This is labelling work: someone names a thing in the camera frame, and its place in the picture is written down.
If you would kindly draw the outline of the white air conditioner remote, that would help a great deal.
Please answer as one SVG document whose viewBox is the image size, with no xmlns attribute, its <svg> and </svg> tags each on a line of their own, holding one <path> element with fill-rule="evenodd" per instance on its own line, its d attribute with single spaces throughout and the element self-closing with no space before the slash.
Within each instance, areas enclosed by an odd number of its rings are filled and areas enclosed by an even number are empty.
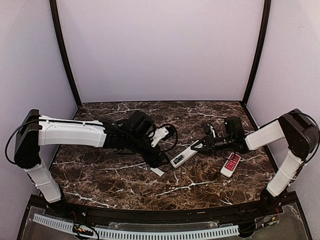
<svg viewBox="0 0 320 240">
<path fill-rule="evenodd" d="M 179 153 L 176 157 L 174 157 L 170 161 L 171 165 L 175 169 L 180 167 L 183 163 L 185 163 L 187 160 L 189 160 L 191 157 L 193 157 L 198 152 L 198 150 L 191 150 L 190 146 L 187 147 L 185 150 L 183 150 L 181 153 Z"/>
</svg>

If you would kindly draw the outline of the black frame post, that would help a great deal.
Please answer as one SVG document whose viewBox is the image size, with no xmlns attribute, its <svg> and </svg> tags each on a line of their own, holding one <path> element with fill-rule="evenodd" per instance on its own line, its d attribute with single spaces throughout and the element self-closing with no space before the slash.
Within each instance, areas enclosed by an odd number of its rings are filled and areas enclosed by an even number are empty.
<svg viewBox="0 0 320 240">
<path fill-rule="evenodd" d="M 50 5 L 50 11 L 51 11 L 51 17 L 52 17 L 52 22 L 53 22 L 53 27 L 54 27 L 54 32 L 58 44 L 58 49 L 60 53 L 60 57 L 62 60 L 62 64 L 64 67 L 64 71 L 67 77 L 67 81 L 73 96 L 73 99 L 75 101 L 75 104 L 77 108 L 80 108 L 82 106 L 82 101 L 81 97 L 79 94 L 79 91 L 76 86 L 76 81 L 74 78 L 74 75 L 72 73 L 72 68 L 71 64 L 69 61 L 69 56 L 67 53 L 67 48 L 66 44 L 64 41 L 64 36 L 63 36 L 63 31 L 62 31 L 62 26 L 61 26 L 61 21 L 60 21 L 60 16 L 59 16 L 59 10 L 58 10 L 58 1 L 57 0 L 49 0 L 49 5 Z"/>
<path fill-rule="evenodd" d="M 261 55 L 263 52 L 263 47 L 265 43 L 265 37 L 267 33 L 268 28 L 268 22 L 269 22 L 269 16 L 270 16 L 270 10 L 271 10 L 272 1 L 271 0 L 265 0 L 263 5 L 263 11 L 262 11 L 262 18 L 261 18 L 261 24 L 255 49 L 254 58 L 252 61 L 252 66 L 249 74 L 249 78 L 247 81 L 247 85 L 244 91 L 244 95 L 242 98 L 242 103 L 246 106 L 248 104 L 248 101 L 250 99 L 250 95 L 253 89 L 253 85 L 255 82 L 255 78 L 258 72 L 258 67 L 261 59 Z"/>
</svg>

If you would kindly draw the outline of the white battery cover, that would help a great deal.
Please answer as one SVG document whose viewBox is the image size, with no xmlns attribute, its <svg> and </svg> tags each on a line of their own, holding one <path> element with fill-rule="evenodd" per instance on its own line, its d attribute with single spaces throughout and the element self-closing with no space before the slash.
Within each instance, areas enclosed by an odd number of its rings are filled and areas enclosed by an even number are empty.
<svg viewBox="0 0 320 240">
<path fill-rule="evenodd" d="M 152 172 L 154 172 L 155 174 L 157 174 L 159 177 L 162 177 L 165 174 L 165 172 L 160 170 L 159 168 L 152 168 L 151 167 L 150 170 Z"/>
</svg>

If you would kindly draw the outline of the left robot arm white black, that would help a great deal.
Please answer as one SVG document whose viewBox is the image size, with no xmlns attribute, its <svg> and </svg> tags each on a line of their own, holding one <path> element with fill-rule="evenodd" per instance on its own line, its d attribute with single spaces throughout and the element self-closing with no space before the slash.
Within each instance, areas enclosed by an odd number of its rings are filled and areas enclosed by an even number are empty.
<svg viewBox="0 0 320 240">
<path fill-rule="evenodd" d="M 41 146 L 80 145 L 114 149 L 119 153 L 128 150 L 141 155 L 150 167 L 157 168 L 169 160 L 159 142 L 176 134 L 173 126 L 156 127 L 155 122 L 139 110 L 128 119 L 103 122 L 57 119 L 32 109 L 11 135 L 15 138 L 15 148 L 9 162 L 23 169 L 45 200 L 53 204 L 62 200 L 63 193 L 40 156 Z"/>
</svg>

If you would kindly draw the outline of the right black frame post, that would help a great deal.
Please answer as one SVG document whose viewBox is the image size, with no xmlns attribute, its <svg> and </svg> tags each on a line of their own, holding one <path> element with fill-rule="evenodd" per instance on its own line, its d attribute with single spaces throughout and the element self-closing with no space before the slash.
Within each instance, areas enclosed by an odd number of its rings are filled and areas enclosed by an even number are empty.
<svg viewBox="0 0 320 240">
<path fill-rule="evenodd" d="M 261 55 L 263 52 L 263 47 L 265 43 L 265 37 L 267 33 L 268 28 L 268 22 L 269 22 L 269 16 L 270 16 L 270 10 L 271 10 L 272 1 L 271 0 L 265 0 L 263 5 L 263 11 L 262 11 L 262 18 L 261 18 L 261 24 L 255 49 L 254 58 L 252 61 L 252 66 L 249 74 L 249 78 L 247 81 L 247 85 L 244 91 L 244 95 L 242 98 L 242 103 L 246 106 L 248 104 L 248 101 L 250 99 L 250 95 L 253 89 L 253 85 L 255 82 L 255 78 L 258 72 L 258 67 L 261 59 Z"/>
</svg>

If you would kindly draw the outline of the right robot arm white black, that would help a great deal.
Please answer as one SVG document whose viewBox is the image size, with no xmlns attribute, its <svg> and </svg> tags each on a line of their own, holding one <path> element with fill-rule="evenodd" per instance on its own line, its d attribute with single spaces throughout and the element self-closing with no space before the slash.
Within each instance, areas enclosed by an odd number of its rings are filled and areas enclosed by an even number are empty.
<svg viewBox="0 0 320 240">
<path fill-rule="evenodd" d="M 236 116 L 225 118 L 224 126 L 226 135 L 218 137 L 211 124 L 203 124 L 205 137 L 190 148 L 207 156 L 226 149 L 247 154 L 281 139 L 287 141 L 288 152 L 283 163 L 260 193 L 257 212 L 267 215 L 277 207 L 288 185 L 296 180 L 319 149 L 320 127 L 311 116 L 297 108 L 250 134 L 245 134 L 242 121 Z"/>
</svg>

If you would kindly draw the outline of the black front rail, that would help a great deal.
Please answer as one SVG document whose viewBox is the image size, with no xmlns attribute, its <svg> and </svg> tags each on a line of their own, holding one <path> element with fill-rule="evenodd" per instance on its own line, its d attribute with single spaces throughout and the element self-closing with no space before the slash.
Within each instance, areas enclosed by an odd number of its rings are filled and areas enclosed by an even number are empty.
<svg viewBox="0 0 320 240">
<path fill-rule="evenodd" d="M 177 224 L 219 221 L 220 223 L 247 223 L 260 215 L 255 209 L 257 203 L 191 209 L 191 210 L 125 210 L 86 206 L 68 203 L 78 220 L 106 225 L 110 222 L 141 224 Z"/>
</svg>

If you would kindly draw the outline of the red white remote control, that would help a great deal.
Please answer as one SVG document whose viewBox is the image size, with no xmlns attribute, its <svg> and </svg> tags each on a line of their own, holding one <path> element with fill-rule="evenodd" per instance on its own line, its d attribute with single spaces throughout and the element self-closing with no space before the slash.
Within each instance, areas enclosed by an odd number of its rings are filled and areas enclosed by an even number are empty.
<svg viewBox="0 0 320 240">
<path fill-rule="evenodd" d="M 226 162 L 224 163 L 223 167 L 220 170 L 220 173 L 225 176 L 230 178 L 236 167 L 238 166 L 239 162 L 241 160 L 241 156 L 237 153 L 231 153 L 229 157 L 226 159 Z"/>
</svg>

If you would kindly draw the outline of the left black frame post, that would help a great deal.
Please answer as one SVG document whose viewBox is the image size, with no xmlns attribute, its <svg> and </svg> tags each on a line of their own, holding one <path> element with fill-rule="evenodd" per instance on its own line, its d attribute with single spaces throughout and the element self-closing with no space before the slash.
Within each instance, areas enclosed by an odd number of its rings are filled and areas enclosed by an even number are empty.
<svg viewBox="0 0 320 240">
<path fill-rule="evenodd" d="M 61 21 L 60 21 L 60 16 L 59 16 L 59 10 L 58 10 L 58 1 L 57 0 L 49 0 L 49 5 L 50 5 L 50 11 L 51 11 L 51 17 L 52 17 L 52 22 L 53 22 L 53 27 L 54 27 L 54 32 L 58 44 L 58 49 L 60 53 L 60 57 L 62 60 L 62 64 L 64 67 L 64 71 L 67 77 L 67 81 L 73 96 L 73 99 L 75 101 L 75 104 L 77 108 L 80 108 L 82 106 L 82 101 L 81 97 L 79 94 L 79 91 L 76 86 L 76 81 L 74 78 L 74 75 L 72 73 L 72 68 L 71 64 L 69 61 L 69 56 L 67 53 L 67 48 L 66 44 L 64 41 L 64 36 L 63 36 L 63 31 L 62 31 L 62 26 L 61 26 Z"/>
</svg>

